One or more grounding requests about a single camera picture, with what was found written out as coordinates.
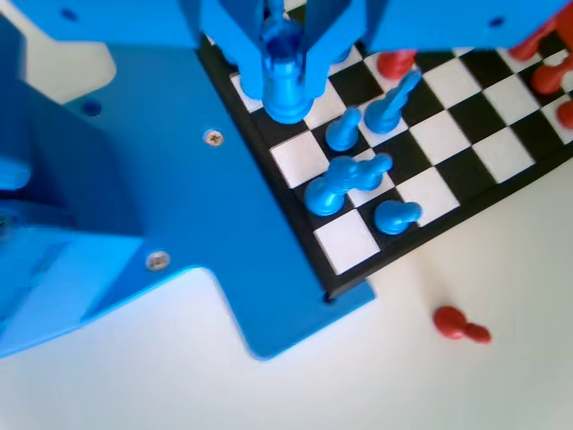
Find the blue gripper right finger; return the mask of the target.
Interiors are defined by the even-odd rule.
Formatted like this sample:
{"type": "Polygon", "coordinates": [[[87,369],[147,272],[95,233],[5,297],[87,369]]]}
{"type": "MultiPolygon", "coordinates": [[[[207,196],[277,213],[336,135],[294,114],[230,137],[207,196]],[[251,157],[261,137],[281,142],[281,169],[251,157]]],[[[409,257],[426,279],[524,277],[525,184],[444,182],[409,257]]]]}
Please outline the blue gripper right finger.
{"type": "Polygon", "coordinates": [[[304,94],[316,99],[325,91],[329,68],[363,36],[368,2],[311,1],[305,6],[304,94]]]}

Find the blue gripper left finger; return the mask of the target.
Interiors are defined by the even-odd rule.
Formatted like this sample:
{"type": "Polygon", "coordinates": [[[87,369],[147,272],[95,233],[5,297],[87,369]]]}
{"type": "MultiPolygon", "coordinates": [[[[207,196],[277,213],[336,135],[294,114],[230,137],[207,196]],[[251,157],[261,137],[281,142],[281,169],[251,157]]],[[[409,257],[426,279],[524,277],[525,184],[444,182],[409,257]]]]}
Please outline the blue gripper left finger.
{"type": "Polygon", "coordinates": [[[263,94],[263,11],[263,1],[201,2],[201,30],[236,62],[243,92],[251,99],[262,99],[263,94]]]}

